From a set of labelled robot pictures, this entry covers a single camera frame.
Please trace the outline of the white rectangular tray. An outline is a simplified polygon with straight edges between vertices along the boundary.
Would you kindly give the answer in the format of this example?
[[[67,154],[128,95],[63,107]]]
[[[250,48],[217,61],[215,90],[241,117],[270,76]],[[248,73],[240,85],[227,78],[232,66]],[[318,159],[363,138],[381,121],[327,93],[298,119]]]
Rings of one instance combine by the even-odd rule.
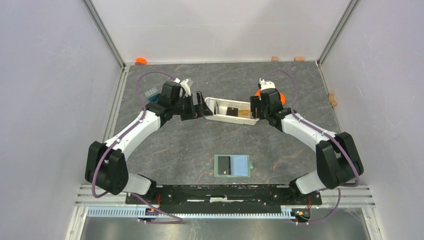
[[[207,120],[251,126],[259,121],[252,116],[249,102],[206,97],[205,103],[212,111]]]

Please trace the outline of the black VIP card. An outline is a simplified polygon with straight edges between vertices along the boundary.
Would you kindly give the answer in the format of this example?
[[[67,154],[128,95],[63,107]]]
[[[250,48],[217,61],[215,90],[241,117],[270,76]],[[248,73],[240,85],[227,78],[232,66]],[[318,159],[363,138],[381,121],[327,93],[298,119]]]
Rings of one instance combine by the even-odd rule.
[[[220,155],[217,157],[217,174],[230,175],[231,174],[231,157],[227,155]]]

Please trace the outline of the green card holder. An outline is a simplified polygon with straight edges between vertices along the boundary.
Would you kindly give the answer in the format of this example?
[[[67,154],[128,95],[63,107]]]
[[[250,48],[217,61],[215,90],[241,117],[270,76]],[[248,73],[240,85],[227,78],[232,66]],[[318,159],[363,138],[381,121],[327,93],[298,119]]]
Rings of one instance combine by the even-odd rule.
[[[218,156],[230,156],[231,174],[218,175],[217,159]],[[250,178],[251,169],[254,168],[248,154],[215,154],[213,162],[213,175],[215,178]]]

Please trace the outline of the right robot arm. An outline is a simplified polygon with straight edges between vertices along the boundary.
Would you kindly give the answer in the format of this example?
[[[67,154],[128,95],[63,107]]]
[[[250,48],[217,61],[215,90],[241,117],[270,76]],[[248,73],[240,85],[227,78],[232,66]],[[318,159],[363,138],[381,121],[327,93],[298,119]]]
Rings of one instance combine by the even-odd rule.
[[[310,193],[318,190],[359,185],[364,166],[349,133],[325,130],[290,107],[284,107],[282,95],[275,88],[251,96],[250,111],[255,119],[267,120],[270,126],[295,137],[315,152],[316,169],[289,183],[288,196],[293,203],[302,204]]]

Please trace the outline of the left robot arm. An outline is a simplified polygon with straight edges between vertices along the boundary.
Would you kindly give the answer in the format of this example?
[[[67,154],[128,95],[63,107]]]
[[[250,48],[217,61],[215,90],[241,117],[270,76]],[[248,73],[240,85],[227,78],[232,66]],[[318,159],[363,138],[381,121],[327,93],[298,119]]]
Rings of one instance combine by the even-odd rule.
[[[127,159],[133,151],[152,133],[159,130],[173,116],[181,121],[194,120],[213,115],[201,91],[195,97],[191,93],[189,80],[166,81],[157,100],[150,101],[128,126],[105,142],[94,141],[88,148],[85,180],[91,183],[94,197],[100,198],[96,188],[106,193],[136,193],[145,204],[153,203],[157,190],[153,181],[140,174],[129,173]]]

